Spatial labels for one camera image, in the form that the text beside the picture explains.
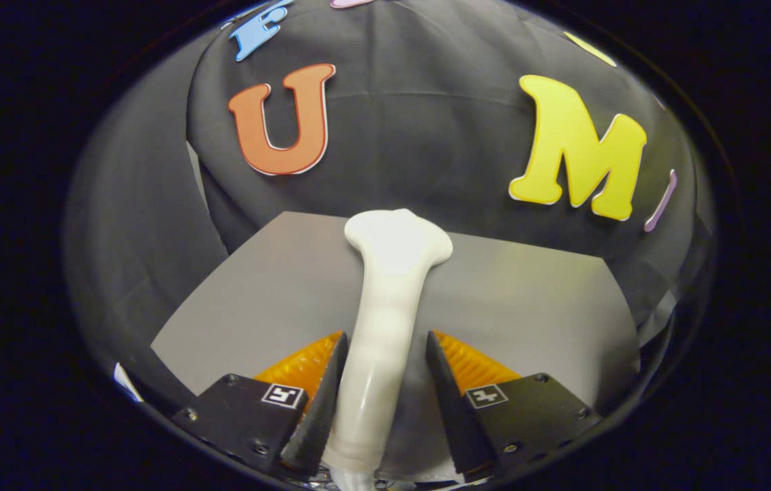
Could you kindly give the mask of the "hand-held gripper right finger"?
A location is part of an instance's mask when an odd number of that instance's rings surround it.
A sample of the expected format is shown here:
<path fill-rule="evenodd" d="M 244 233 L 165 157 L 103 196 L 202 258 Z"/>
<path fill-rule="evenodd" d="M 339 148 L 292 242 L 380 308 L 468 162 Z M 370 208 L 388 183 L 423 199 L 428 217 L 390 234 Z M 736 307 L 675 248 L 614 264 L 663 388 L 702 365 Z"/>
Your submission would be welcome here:
<path fill-rule="evenodd" d="M 601 422 L 548 373 L 519 375 L 446 333 L 428 333 L 425 360 L 450 455 L 464 477 L 504 477 L 543 465 Z"/>

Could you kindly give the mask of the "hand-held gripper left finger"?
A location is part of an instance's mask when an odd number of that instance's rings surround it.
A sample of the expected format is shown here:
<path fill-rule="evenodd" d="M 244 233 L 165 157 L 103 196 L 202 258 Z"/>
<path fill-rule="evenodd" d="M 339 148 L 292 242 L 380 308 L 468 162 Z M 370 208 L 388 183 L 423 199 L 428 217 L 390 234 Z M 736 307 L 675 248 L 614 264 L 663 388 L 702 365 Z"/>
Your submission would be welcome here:
<path fill-rule="evenodd" d="M 254 471 L 311 477 L 322 463 L 347 354 L 346 334 L 330 333 L 258 376 L 221 376 L 172 420 Z"/>

